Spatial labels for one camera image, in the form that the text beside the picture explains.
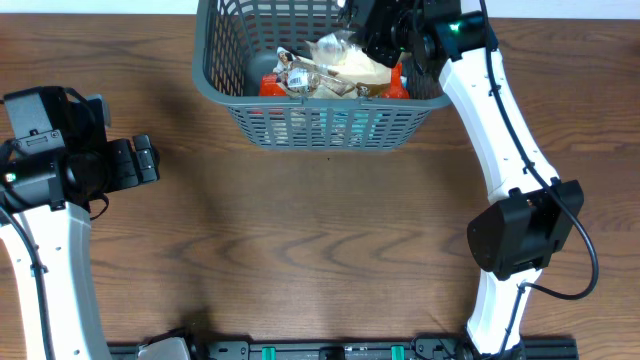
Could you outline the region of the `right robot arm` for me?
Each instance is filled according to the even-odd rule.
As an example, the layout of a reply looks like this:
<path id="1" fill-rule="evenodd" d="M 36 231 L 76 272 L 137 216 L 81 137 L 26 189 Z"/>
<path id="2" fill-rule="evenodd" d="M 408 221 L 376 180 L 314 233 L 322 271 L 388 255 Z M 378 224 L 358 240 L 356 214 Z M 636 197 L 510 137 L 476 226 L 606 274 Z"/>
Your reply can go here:
<path id="1" fill-rule="evenodd" d="M 541 153 L 505 76 L 487 11 L 456 1 L 341 1 L 339 17 L 372 60 L 410 54 L 457 110 L 484 176 L 488 208 L 467 228 L 480 268 L 458 359 L 574 359 L 574 340 L 525 339 L 519 327 L 538 278 L 578 225 L 583 191 Z"/>

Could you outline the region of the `orange cookie package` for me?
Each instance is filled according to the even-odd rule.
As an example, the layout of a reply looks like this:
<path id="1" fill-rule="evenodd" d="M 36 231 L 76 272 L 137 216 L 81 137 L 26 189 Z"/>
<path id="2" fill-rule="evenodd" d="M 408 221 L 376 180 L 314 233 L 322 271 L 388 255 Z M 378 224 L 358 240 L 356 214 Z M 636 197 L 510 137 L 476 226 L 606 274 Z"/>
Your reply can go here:
<path id="1" fill-rule="evenodd" d="M 324 75 L 304 68 L 282 70 L 264 75 L 259 87 L 260 96 L 288 96 L 309 99 L 386 98 L 409 99 L 404 86 L 402 66 L 392 69 L 391 82 L 385 85 L 354 84 L 335 76 Z"/>

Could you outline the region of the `beige snack bag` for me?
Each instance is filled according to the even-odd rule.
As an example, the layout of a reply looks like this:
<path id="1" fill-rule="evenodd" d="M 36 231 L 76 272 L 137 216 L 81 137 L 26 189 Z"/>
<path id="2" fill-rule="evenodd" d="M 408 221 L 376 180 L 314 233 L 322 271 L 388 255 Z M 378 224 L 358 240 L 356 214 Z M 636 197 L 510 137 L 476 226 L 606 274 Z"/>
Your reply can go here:
<path id="1" fill-rule="evenodd" d="M 359 45 L 350 40 L 352 35 L 353 31 L 339 30 L 317 41 L 307 41 L 312 61 L 353 83 L 389 84 L 392 70 L 369 58 Z"/>

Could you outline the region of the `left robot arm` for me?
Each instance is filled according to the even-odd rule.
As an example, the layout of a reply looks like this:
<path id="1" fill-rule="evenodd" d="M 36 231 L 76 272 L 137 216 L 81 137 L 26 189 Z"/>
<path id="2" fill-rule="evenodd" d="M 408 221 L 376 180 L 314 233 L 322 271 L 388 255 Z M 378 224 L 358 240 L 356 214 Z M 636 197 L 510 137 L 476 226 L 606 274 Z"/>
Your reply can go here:
<path id="1" fill-rule="evenodd" d="M 1 144 L 1 240 L 17 284 L 30 359 L 190 359 L 168 333 L 111 346 L 101 324 L 90 261 L 90 204 L 159 180 L 148 135 L 109 140 L 99 95 L 40 86 L 1 98 L 13 135 Z"/>

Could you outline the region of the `beige cookie bag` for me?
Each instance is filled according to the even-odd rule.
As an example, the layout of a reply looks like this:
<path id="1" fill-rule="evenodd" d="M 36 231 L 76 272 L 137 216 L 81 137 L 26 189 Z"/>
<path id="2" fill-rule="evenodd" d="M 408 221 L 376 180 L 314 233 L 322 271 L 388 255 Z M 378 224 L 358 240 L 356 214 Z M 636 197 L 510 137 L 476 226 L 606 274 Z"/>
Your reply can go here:
<path id="1" fill-rule="evenodd" d="M 392 69 L 371 60 L 360 49 L 348 48 L 330 64 L 329 54 L 319 62 L 279 47 L 273 70 L 276 84 L 290 97 L 356 99 L 377 96 L 390 87 Z"/>

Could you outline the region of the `teal snack wrapper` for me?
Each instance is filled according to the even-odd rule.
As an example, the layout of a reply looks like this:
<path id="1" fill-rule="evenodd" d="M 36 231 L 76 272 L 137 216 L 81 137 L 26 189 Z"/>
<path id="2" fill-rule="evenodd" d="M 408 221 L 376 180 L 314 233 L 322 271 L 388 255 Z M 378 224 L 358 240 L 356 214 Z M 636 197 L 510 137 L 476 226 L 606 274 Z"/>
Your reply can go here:
<path id="1" fill-rule="evenodd" d="M 311 118 L 311 146 L 365 147 L 377 142 L 383 129 L 381 118 L 366 112 L 320 112 Z"/>

